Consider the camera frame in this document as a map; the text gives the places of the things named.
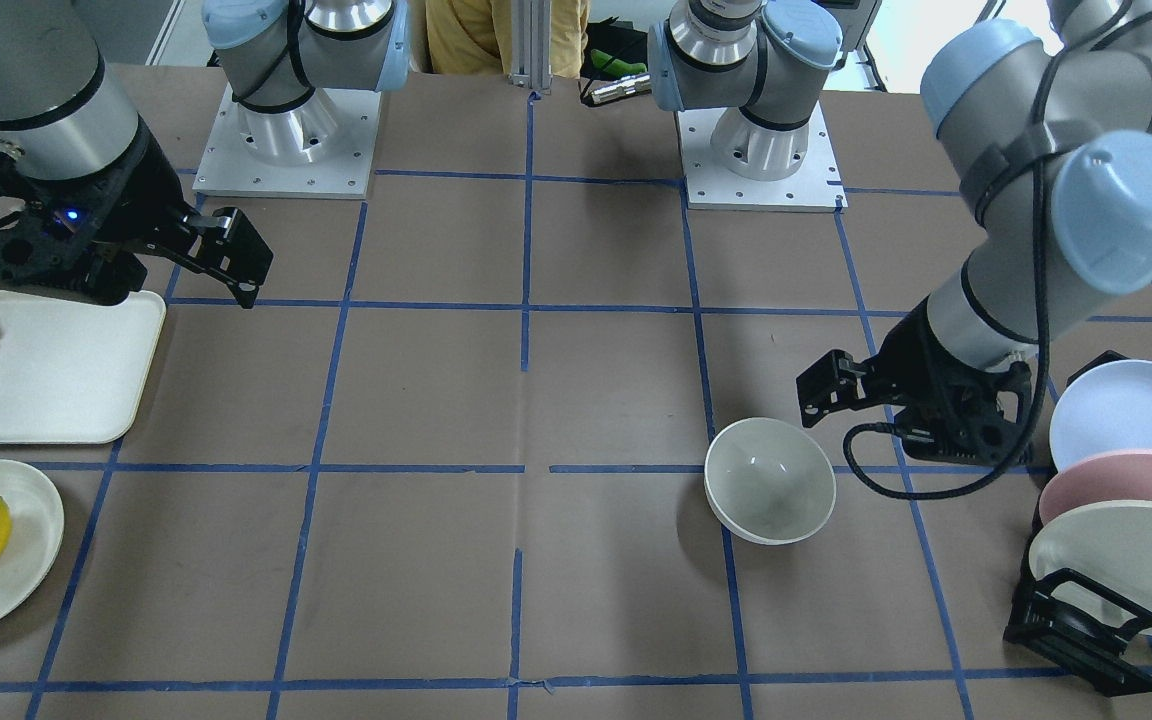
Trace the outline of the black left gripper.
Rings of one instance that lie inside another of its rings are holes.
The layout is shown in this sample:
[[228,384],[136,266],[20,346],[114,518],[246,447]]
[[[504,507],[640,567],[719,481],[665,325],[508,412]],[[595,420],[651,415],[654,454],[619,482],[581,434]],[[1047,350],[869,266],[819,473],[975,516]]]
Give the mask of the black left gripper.
[[895,425],[905,455],[973,467],[1028,460],[1043,397],[1026,361],[1007,355],[1005,372],[958,361],[934,334],[932,305],[932,297],[922,300],[867,361],[831,350],[801,372],[801,424],[813,429],[829,414],[890,404],[901,410]]

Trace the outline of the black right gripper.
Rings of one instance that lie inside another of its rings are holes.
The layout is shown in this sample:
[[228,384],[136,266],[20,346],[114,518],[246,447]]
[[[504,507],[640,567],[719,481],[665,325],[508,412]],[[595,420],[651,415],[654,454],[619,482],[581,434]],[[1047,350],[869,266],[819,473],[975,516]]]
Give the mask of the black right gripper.
[[29,179],[0,145],[0,290],[113,306],[141,291],[157,256],[259,300],[274,252],[241,209],[204,215],[145,120],[109,167],[79,179]]

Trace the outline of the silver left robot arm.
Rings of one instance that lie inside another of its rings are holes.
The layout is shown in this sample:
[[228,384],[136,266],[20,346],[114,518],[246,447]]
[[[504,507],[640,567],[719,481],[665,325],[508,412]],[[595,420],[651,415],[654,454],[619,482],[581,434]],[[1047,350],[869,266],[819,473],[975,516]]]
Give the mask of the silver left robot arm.
[[855,361],[797,377],[799,418],[895,407],[846,433],[1009,467],[1041,414],[1049,344],[1152,283],[1152,1],[1051,1],[1062,50],[1015,20],[952,38],[920,94],[986,241]]

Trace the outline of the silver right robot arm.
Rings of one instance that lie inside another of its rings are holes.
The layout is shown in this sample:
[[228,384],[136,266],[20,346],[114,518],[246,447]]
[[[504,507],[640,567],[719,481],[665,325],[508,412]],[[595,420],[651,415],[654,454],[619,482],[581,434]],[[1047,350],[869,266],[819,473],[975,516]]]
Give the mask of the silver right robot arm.
[[[223,123],[256,172],[349,151],[329,91],[410,70],[406,1],[206,1]],[[253,306],[273,251],[238,209],[202,214],[69,1],[0,1],[0,290],[113,306],[156,256]]]

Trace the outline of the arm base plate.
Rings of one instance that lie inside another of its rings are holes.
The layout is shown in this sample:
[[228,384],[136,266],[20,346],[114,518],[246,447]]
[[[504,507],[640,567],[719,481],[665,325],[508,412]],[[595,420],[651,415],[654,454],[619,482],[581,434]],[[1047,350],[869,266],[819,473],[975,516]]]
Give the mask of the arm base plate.
[[691,209],[832,213],[849,206],[823,106],[790,131],[755,126],[736,108],[679,111],[675,119]]
[[382,99],[320,88],[300,108],[266,114],[223,92],[195,191],[217,199],[365,200]]

